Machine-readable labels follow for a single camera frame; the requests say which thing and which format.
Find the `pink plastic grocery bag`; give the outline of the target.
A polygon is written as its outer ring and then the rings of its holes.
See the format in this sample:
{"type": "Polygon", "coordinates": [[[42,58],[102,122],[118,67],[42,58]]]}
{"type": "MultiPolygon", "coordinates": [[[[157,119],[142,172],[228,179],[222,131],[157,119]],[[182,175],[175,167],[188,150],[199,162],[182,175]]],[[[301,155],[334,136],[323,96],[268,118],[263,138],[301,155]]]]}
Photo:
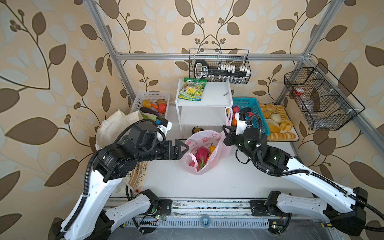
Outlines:
{"type": "Polygon", "coordinates": [[[192,107],[181,115],[183,126],[219,127],[219,130],[193,131],[187,138],[187,153],[182,157],[184,168],[193,175],[203,175],[213,169],[221,159],[231,155],[233,146],[224,143],[226,131],[223,126],[231,123],[230,108],[226,107],[192,107]]]}

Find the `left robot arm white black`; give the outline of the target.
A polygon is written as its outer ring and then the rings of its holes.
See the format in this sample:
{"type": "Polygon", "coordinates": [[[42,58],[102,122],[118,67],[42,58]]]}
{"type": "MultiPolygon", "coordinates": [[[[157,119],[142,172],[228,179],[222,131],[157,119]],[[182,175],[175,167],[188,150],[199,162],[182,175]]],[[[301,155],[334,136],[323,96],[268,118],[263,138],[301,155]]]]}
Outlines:
{"type": "Polygon", "coordinates": [[[84,191],[70,215],[56,227],[56,239],[106,240],[128,220],[156,212],[159,198],[151,190],[113,209],[104,207],[115,188],[137,164],[153,160],[180,160],[189,146],[168,141],[150,119],[125,128],[116,140],[95,152],[86,168],[84,191]]]}

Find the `cream canvas tote bag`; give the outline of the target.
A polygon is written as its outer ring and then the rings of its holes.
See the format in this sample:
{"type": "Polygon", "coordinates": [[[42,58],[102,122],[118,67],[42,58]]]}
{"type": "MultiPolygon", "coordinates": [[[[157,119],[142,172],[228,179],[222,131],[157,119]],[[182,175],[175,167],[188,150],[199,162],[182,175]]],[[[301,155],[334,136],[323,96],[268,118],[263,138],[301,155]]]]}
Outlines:
{"type": "MultiPolygon", "coordinates": [[[[139,111],[125,115],[122,111],[117,110],[97,128],[96,143],[91,144],[91,147],[95,147],[98,151],[112,144],[125,128],[142,119],[139,111]]],[[[144,190],[148,165],[148,162],[138,163],[136,168],[124,178],[126,185],[136,194],[144,190]]]]}

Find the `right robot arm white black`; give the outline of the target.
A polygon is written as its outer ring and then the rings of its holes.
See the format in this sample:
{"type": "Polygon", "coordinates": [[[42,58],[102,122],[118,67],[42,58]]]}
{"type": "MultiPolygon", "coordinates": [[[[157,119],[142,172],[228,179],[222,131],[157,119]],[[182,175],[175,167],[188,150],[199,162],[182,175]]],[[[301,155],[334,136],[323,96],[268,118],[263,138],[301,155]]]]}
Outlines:
{"type": "Polygon", "coordinates": [[[267,144],[267,135],[261,127],[254,128],[253,120],[262,124],[260,116],[252,115],[246,121],[241,134],[233,126],[224,125],[224,144],[235,146],[248,158],[256,169],[267,176],[284,178],[308,190],[315,198],[290,196],[280,191],[272,191],[265,201],[270,214],[298,213],[329,222],[337,230],[354,237],[362,231],[382,233],[382,227],[366,224],[366,209],[380,218],[384,214],[370,205],[368,193],[362,188],[348,188],[312,171],[287,152],[267,144]]]}

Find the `pink dragon fruit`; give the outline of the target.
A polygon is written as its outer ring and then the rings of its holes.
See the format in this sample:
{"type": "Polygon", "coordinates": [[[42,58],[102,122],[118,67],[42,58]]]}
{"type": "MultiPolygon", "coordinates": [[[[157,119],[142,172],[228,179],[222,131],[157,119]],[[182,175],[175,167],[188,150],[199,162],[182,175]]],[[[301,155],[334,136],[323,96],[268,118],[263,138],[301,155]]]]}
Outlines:
{"type": "Polygon", "coordinates": [[[210,157],[210,151],[206,148],[199,148],[195,154],[197,163],[199,165],[200,170],[203,169],[210,157]]]}

